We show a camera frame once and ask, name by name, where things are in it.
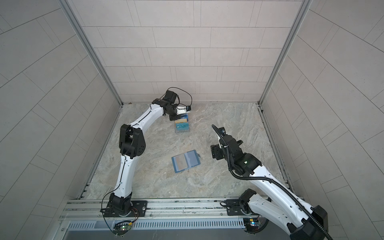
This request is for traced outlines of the blue-grey card holder wallet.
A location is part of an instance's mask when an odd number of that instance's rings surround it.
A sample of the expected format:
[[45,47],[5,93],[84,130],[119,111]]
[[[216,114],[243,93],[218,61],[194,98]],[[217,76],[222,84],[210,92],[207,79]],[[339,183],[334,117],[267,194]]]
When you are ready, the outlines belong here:
[[201,164],[200,155],[196,150],[174,156],[172,157],[172,162],[175,173],[189,170]]

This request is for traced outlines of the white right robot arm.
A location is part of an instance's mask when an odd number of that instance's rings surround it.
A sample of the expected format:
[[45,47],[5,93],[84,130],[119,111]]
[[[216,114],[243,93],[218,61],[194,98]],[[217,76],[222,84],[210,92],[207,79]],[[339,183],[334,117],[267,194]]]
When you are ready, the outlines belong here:
[[240,198],[244,213],[265,217],[292,240],[332,239],[324,208],[311,206],[280,183],[260,160],[242,151],[242,141],[222,134],[218,134],[218,141],[211,146],[213,158],[226,160],[234,178],[251,182],[271,198],[267,201],[253,190],[245,191]]

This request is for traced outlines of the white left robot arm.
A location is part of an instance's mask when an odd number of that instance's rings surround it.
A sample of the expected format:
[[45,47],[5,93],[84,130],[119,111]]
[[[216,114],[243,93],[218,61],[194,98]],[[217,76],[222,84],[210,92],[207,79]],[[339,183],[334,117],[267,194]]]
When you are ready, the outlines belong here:
[[161,116],[168,115],[170,121],[179,120],[181,115],[191,111],[191,105],[181,106],[179,96],[167,90],[161,99],[152,101],[149,108],[131,124],[123,124],[120,128],[119,148],[121,166],[115,189],[107,195],[108,204],[101,208],[105,217],[126,217],[129,214],[139,215],[131,202],[132,185],[135,169],[140,156],[146,149],[145,132]]

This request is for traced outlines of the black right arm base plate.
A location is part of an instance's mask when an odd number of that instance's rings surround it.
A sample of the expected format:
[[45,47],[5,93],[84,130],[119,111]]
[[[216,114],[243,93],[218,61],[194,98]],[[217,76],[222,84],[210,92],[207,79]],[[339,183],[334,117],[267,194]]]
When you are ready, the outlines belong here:
[[220,205],[227,210],[228,216],[256,216],[249,204],[238,199],[227,199],[220,202]]

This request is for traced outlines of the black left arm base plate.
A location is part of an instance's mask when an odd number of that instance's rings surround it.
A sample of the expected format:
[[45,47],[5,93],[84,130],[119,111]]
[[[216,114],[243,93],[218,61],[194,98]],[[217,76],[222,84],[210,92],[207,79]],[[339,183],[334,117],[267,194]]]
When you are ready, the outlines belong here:
[[107,207],[103,209],[103,215],[106,218],[133,218],[144,217],[148,207],[148,201],[131,201],[131,203],[124,210],[120,211],[117,207],[113,207],[108,203]]

